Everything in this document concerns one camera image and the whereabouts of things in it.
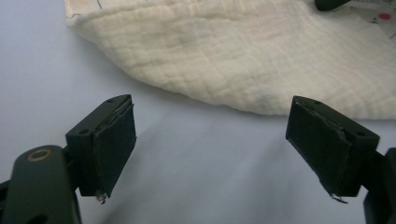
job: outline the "cloth fold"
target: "cloth fold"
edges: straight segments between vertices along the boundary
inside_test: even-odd
[[[290,0],[65,0],[67,23],[130,76],[212,105],[287,115],[293,95],[396,119],[396,45],[349,7]]]

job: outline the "cream towel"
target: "cream towel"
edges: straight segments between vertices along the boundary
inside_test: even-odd
[[[396,46],[348,7],[291,0],[65,0],[67,23],[130,76],[212,105],[287,115],[291,97],[396,119]]]

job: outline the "red dot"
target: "red dot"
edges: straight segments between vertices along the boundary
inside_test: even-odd
[[[392,16],[389,15],[388,13],[381,13],[378,15],[378,17],[384,21],[388,21],[388,20],[392,19]]]

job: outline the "black object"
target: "black object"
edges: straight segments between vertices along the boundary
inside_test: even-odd
[[[319,11],[333,10],[348,2],[350,2],[350,0],[315,0],[315,4]]]
[[[130,95],[103,102],[66,135],[68,146],[43,146],[20,155],[0,184],[4,224],[81,223],[75,190],[110,197],[134,149]]]
[[[375,151],[379,136],[322,102],[294,96],[286,138],[317,174],[327,192],[364,201],[369,224],[396,223],[396,148]]]

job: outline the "table surface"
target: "table surface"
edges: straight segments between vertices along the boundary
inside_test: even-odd
[[[132,94],[134,152],[107,203],[78,196],[85,224],[364,223],[365,189],[349,204],[332,200],[285,140],[287,117],[130,78],[66,27],[62,1],[2,2],[0,71],[0,182],[24,151],[65,147],[65,133],[104,100]],[[359,122],[381,136],[378,151],[396,147],[396,120]]]

